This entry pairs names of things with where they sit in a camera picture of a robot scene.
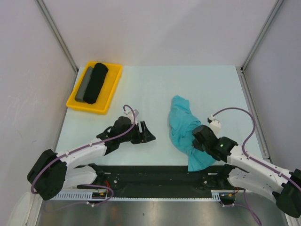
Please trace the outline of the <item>turquoise t-shirt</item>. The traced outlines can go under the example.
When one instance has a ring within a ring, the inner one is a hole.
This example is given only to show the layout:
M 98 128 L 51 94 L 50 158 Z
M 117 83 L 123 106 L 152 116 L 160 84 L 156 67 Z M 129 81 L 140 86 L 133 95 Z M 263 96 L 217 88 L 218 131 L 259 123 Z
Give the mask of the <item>turquoise t-shirt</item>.
M 212 166 L 216 160 L 205 152 L 193 147 L 192 131 L 202 125 L 190 110 L 189 100 L 176 95 L 172 98 L 168 119 L 172 144 L 188 156 L 188 171 L 200 171 Z

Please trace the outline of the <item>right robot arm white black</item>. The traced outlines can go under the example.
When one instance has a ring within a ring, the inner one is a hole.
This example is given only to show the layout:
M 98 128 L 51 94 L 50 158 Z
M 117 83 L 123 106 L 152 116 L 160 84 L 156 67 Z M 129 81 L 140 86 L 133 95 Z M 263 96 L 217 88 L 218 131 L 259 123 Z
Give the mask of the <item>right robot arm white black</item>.
M 239 187 L 267 198 L 285 214 L 301 216 L 301 171 L 281 168 L 243 149 L 228 137 L 217 138 L 205 125 L 192 131 L 193 146 L 226 164 L 227 171 L 218 175 L 222 189 Z

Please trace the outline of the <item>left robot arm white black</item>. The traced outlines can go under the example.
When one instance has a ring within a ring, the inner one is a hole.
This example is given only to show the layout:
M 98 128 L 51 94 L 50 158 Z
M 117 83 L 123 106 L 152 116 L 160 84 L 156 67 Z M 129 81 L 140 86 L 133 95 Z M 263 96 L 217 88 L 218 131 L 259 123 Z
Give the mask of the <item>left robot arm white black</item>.
M 47 201 L 62 190 L 74 186 L 99 188 L 104 177 L 91 161 L 117 150 L 122 143 L 133 145 L 154 141 L 155 136 L 144 121 L 135 122 L 120 116 L 90 143 L 81 147 L 56 153 L 51 149 L 42 152 L 27 175 L 31 192 Z

